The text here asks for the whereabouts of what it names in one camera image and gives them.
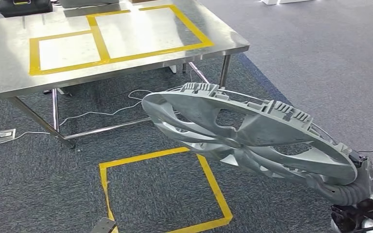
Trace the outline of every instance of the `yellow tape square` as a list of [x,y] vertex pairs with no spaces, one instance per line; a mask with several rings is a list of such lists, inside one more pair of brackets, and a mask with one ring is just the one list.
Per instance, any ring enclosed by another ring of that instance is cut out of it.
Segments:
[[[146,159],[152,159],[152,158],[157,158],[165,155],[171,155],[171,154],[177,154],[181,152],[187,152],[189,151],[188,148],[185,147],[180,147],[180,148],[174,148],[170,150],[163,150],[163,151],[158,151],[154,153],[149,153],[149,154],[143,154],[139,156],[134,156],[130,158],[125,158],[125,159],[119,159],[119,160],[114,160],[111,162],[105,162],[105,163],[100,163],[99,164],[99,172],[100,172],[100,177],[101,177],[101,183],[102,183],[102,188],[105,193],[105,199],[106,199],[106,208],[108,211],[108,218],[115,220],[114,215],[112,213],[112,210],[109,205],[109,196],[108,196],[108,182],[107,182],[107,176],[106,176],[106,170],[108,167],[113,167],[113,166],[119,166],[123,164],[128,164],[128,163],[133,163],[133,162],[138,162]],[[232,219],[232,213],[231,210],[228,207],[228,204],[226,203],[226,200],[220,190],[220,187],[218,186],[217,181],[215,180],[214,174],[211,171],[211,168],[209,167],[208,162],[206,159],[198,155],[198,160],[202,166],[202,169],[205,173],[206,178],[208,179],[208,183],[214,193],[214,196],[218,202],[218,205],[220,206],[220,209],[222,211],[222,214],[224,215],[223,218],[200,223],[197,225],[189,226],[189,227],[184,227],[181,229],[177,229],[174,231],[170,231],[168,233],[198,233],[206,230],[210,230],[216,227],[220,226],[225,226],[229,224],[229,222]],[[114,233],[118,233],[118,229],[115,228],[113,230]]]
[[[146,7],[146,8],[140,8],[140,11],[148,11],[148,10],[154,10],[154,9],[162,9],[162,8],[169,8],[173,11],[173,13],[178,17],[178,19],[188,28],[199,40],[200,43],[192,44],[192,45],[186,45],[171,49],[165,49],[165,50],[158,50],[153,52],[146,52],[141,54],[134,54],[134,55],[128,55],[124,57],[118,57],[118,58],[111,58],[109,56],[108,49],[106,48],[105,41],[102,37],[101,31],[99,29],[99,26],[96,21],[96,17],[99,16],[107,16],[107,15],[115,15],[115,14],[124,14],[124,13],[130,13],[130,10],[124,10],[124,11],[115,11],[115,12],[107,12],[107,13],[100,13],[100,14],[92,14],[87,15],[86,19],[88,21],[88,24],[90,26],[90,30],[88,31],[81,31],[81,32],[74,32],[74,33],[66,33],[66,34],[60,34],[60,35],[51,35],[51,36],[45,36],[45,37],[39,37],[39,38],[30,38],[30,69],[29,74],[30,75],[44,75],[44,74],[54,74],[58,72],[64,72],[64,71],[71,71],[76,69],[82,69],[82,68],[88,68],[88,67],[94,67],[94,66],[100,66],[105,64],[111,64],[116,62],[124,62],[134,59],[140,59],[140,58],[146,58],[151,56],[157,56],[162,54],[168,54],[173,52],[180,52],[180,51],[186,51],[186,50],[194,50],[204,47],[213,46],[214,43],[206,37],[204,33],[199,30],[197,26],[194,25],[194,23],[188,19],[182,13],[175,5],[162,5],[162,6],[153,6],[153,7]],[[40,62],[40,54],[39,54],[39,41],[42,40],[50,40],[50,39],[57,39],[57,38],[63,38],[63,37],[69,37],[74,35],[82,35],[91,33],[94,36],[95,44],[97,46],[97,50],[100,56],[100,60],[96,62],[90,62],[90,63],[84,63],[84,64],[78,64],[78,65],[72,65],[67,67],[59,67],[59,68],[53,68],[53,69],[46,69],[41,70],[41,62]]]

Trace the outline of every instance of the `black case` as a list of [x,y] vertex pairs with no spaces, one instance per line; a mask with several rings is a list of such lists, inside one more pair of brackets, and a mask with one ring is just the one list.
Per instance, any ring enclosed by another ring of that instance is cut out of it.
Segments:
[[30,0],[31,3],[15,5],[13,0],[0,0],[0,13],[5,17],[26,16],[52,11],[51,0]]

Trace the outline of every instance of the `aluminum wheel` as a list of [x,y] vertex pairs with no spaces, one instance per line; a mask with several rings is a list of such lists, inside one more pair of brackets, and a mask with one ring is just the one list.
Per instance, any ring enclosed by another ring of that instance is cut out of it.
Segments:
[[[231,100],[228,93],[249,98]],[[349,159],[352,151],[312,123],[312,117],[288,104],[260,100],[219,89],[208,83],[187,83],[172,91],[147,95],[142,106],[154,124],[168,137],[207,158],[242,170],[305,183],[316,173],[328,184],[352,183],[357,170]],[[221,126],[221,109],[244,114],[239,127]],[[177,117],[177,111],[183,119]],[[296,155],[275,147],[304,143],[309,149]]]

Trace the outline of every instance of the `power outlet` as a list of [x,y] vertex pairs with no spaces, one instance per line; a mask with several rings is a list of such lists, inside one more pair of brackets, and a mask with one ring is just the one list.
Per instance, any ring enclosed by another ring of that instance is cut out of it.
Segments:
[[5,142],[14,139],[16,136],[16,129],[0,131],[0,142]]

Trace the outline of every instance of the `table top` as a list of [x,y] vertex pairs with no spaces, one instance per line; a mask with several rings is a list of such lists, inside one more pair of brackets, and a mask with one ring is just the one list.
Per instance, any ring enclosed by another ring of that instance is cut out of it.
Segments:
[[247,51],[195,0],[0,19],[0,99]]

